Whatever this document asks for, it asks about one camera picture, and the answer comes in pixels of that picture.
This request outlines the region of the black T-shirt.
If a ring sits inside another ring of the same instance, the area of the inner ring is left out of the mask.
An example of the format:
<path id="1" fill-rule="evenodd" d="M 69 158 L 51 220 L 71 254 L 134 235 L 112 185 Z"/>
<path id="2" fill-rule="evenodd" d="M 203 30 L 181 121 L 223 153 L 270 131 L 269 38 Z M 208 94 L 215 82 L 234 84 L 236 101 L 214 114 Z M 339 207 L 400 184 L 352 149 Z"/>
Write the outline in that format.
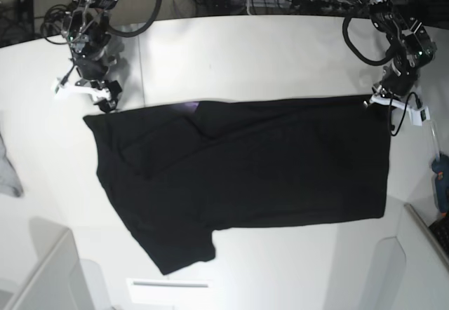
<path id="1" fill-rule="evenodd" d="M 202 101 L 84 123 L 109 202 L 168 275 L 213 260 L 215 231 L 381 218 L 389 117 L 363 100 Z"/>

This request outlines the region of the blue glue gun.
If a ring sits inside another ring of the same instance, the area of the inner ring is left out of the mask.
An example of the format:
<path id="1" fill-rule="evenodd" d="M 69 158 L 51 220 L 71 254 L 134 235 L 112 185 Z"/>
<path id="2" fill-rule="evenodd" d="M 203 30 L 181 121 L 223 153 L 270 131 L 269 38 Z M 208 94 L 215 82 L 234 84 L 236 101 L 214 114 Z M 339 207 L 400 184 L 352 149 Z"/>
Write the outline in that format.
<path id="1" fill-rule="evenodd" d="M 434 146 L 435 157 L 431 162 L 431 170 L 434 173 L 435 204 L 438 211 L 446 216 L 448 214 L 448 155 L 441 151 L 435 123 L 430 120 L 431 138 Z"/>

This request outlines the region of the grey cloth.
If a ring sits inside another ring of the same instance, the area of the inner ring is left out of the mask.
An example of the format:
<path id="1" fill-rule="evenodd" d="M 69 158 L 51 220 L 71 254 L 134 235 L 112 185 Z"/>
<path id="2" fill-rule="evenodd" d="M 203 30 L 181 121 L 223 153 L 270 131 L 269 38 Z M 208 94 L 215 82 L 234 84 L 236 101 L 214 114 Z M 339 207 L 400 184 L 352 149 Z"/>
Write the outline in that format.
<path id="1" fill-rule="evenodd" d="M 22 184 L 14 167 L 8 160 L 3 139 L 0 141 L 0 154 L 1 193 L 13 198 L 20 198 L 23 195 Z"/>

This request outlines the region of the black keyboard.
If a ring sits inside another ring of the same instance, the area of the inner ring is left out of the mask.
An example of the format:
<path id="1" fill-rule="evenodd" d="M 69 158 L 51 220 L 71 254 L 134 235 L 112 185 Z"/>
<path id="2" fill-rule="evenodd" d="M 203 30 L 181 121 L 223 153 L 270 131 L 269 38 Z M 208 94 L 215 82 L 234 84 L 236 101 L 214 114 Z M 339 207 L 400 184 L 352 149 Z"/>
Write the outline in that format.
<path id="1" fill-rule="evenodd" d="M 433 234 L 434 238 L 437 240 L 438 244 L 441 246 L 443 251 L 449 254 L 449 219 L 446 215 L 444 218 L 435 221 L 429 230 Z"/>

